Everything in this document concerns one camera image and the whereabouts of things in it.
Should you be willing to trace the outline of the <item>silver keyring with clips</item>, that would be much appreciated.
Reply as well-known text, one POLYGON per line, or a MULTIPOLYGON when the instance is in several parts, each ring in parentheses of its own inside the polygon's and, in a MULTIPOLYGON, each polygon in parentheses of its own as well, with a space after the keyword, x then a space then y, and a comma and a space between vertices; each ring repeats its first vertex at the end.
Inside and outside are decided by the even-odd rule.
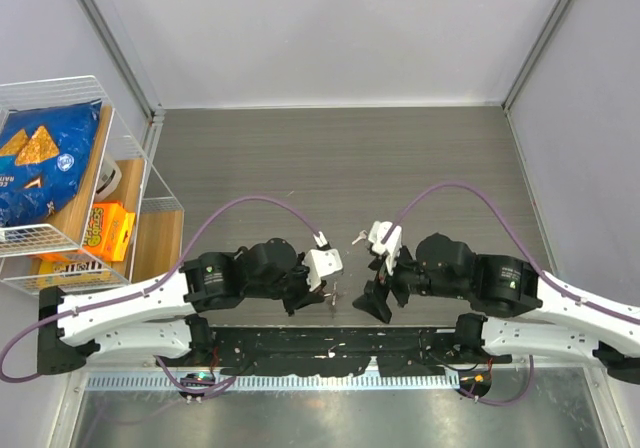
POLYGON ((329 292, 325 294, 325 302, 329 309, 331 316, 335 316, 338 310, 338 302, 345 296, 345 293, 340 290, 338 283, 334 282, 329 292))

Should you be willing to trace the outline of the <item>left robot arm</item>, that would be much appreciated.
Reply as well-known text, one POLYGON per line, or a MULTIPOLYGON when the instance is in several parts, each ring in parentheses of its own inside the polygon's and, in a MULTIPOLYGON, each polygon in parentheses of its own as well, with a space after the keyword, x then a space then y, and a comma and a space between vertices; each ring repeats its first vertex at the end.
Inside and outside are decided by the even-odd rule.
POLYGON ((297 253, 286 240, 272 238, 234 252, 207 252, 173 272, 120 288, 67 294, 51 286, 39 294, 36 369, 40 375, 75 371, 124 327, 232 309, 247 298, 278 300, 293 315, 322 302, 328 279, 342 270, 330 245, 297 253))

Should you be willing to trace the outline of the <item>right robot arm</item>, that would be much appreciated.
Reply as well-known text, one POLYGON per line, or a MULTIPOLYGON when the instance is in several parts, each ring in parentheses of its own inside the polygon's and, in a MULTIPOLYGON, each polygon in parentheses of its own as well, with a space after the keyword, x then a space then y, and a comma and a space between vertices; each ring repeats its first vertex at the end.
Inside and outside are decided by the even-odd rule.
POLYGON ((639 309, 576 288, 521 259, 477 254, 434 233, 414 252, 399 236, 368 237, 374 277, 353 305, 382 323, 388 297, 405 306, 413 295, 463 300, 452 338, 455 355, 473 362, 486 354, 578 359, 621 382, 639 382, 639 309))

